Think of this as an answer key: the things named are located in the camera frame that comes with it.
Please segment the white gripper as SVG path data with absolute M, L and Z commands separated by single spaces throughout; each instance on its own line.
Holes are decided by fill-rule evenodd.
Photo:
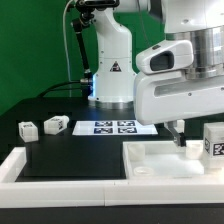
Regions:
M 174 120 L 224 112 L 224 76 L 188 80 L 184 69 L 193 59 L 188 40 L 164 40 L 136 56 L 135 118 L 143 125 L 165 122 L 179 147 L 186 146 L 186 138 Z

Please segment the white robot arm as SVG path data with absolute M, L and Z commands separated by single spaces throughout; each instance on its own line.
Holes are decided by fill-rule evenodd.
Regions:
M 224 112 L 224 0 L 121 0 L 118 12 L 146 10 L 165 25 L 165 39 L 131 61 L 130 31 L 115 10 L 94 12 L 99 67 L 92 104 L 132 104 L 143 125 L 163 123 L 179 146 L 178 120 Z

